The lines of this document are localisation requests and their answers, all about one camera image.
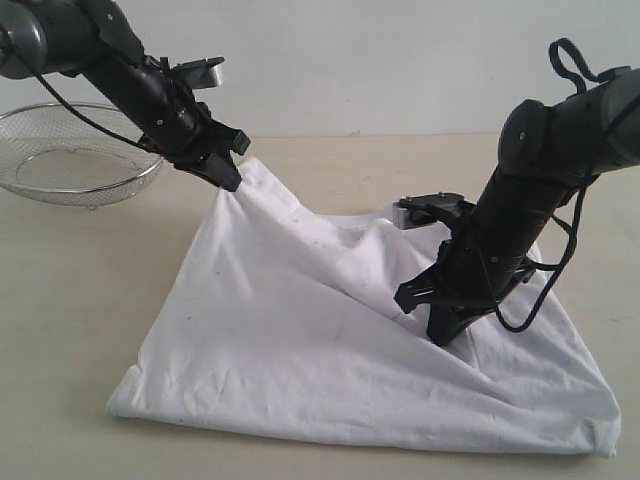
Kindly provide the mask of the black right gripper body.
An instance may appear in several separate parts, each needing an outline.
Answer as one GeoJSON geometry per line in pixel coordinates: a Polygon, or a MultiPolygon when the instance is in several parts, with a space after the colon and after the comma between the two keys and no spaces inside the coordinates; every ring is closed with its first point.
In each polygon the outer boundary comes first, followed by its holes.
{"type": "Polygon", "coordinates": [[[533,277],[535,267],[527,253],[534,242],[535,223],[530,220],[511,219],[482,229],[461,219],[441,244],[436,262],[413,279],[430,283],[429,304],[484,313],[533,277]]]}

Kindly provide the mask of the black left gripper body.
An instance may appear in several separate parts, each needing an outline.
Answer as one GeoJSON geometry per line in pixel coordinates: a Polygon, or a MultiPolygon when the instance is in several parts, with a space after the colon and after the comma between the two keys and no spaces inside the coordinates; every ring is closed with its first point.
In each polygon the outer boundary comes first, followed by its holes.
{"type": "Polygon", "coordinates": [[[108,59],[99,64],[99,91],[139,127],[141,144],[178,170],[211,153],[235,154],[228,144],[234,128],[215,120],[172,68],[166,59],[108,59]]]}

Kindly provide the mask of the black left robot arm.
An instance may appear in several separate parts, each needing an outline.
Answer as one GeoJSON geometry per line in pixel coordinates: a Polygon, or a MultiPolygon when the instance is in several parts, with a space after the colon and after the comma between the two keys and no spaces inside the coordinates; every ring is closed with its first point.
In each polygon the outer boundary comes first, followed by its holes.
{"type": "Polygon", "coordinates": [[[130,146],[235,191],[242,177],[233,157],[244,155],[251,141],[215,120],[194,94],[220,85],[223,61],[213,57],[172,65],[166,57],[147,54],[114,1],[1,4],[2,77],[37,79],[70,113],[106,133],[45,79],[48,74],[82,76],[139,128],[141,137],[130,146]]]}

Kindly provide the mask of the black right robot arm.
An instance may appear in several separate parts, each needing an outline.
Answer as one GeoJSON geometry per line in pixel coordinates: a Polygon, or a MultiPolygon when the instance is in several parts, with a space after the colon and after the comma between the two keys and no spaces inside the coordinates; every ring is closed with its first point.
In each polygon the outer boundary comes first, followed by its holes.
{"type": "Polygon", "coordinates": [[[575,92],[553,106],[526,100],[511,112],[497,166],[478,201],[436,193],[395,204],[400,229],[442,223],[450,232],[434,264],[395,293],[405,313],[429,306],[426,333],[438,346],[497,313],[515,288],[543,269],[529,250],[559,208],[581,210],[601,175],[639,163],[638,71],[621,66],[594,73],[566,38],[548,51],[554,71],[575,92]]]}

